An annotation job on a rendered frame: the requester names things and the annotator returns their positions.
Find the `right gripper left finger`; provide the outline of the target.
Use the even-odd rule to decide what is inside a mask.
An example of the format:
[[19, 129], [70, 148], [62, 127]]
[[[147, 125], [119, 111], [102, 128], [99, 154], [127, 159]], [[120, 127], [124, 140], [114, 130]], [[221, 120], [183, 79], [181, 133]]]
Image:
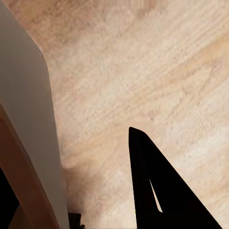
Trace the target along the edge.
[[19, 201], [0, 167], [0, 229], [8, 229], [18, 205]]

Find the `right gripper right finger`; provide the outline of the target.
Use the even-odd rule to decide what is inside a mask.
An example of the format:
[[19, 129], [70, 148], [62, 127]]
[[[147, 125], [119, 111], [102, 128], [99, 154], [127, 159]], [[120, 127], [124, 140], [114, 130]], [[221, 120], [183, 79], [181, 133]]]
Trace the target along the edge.
[[129, 127], [128, 144], [137, 229], [222, 229], [145, 132]]

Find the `trash can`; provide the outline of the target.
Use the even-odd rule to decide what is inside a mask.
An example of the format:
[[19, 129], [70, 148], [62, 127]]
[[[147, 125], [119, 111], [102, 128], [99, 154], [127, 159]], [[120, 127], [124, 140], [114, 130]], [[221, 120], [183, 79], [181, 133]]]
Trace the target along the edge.
[[19, 201], [8, 229], [70, 229], [48, 66], [2, 0], [0, 167]]

